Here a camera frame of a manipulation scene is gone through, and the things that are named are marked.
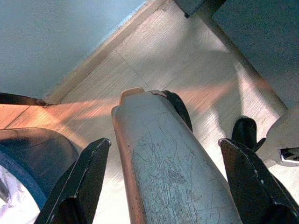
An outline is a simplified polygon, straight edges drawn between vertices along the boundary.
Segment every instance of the baseboard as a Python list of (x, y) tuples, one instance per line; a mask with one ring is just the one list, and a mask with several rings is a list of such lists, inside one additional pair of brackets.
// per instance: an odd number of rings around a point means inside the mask
[(43, 100), (59, 104), (61, 100), (94, 70), (119, 44), (121, 44), (141, 23), (167, 0), (152, 0), (138, 10), (132, 18), (115, 31), (82, 64), (67, 75)]

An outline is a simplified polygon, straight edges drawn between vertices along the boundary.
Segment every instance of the wooden floor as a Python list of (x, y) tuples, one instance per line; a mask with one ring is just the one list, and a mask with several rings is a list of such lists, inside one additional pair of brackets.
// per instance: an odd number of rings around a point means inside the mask
[(23, 107), (19, 114), (11, 112), (13, 119), (1, 120), (1, 128), (55, 130), (74, 142), (79, 151), (98, 138), (112, 140), (94, 223), (129, 223), (110, 112), (121, 92), (136, 86), (167, 89), (183, 99), (195, 136), (223, 174), (217, 141), (231, 136), (240, 115), (257, 122), (260, 139), (286, 111), (205, 12), (186, 19), (174, 3), (157, 10), (60, 105)]

